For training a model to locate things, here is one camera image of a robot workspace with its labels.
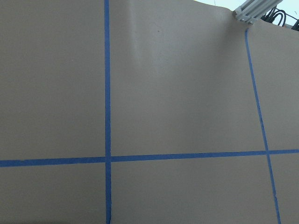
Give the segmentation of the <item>aluminium frame post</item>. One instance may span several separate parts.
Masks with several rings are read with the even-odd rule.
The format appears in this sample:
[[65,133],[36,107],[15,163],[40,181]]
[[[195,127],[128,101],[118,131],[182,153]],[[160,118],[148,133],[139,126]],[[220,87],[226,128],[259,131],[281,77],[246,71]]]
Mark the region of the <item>aluminium frame post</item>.
[[253,24],[281,2],[282,0],[246,0],[233,11],[233,16],[237,21]]

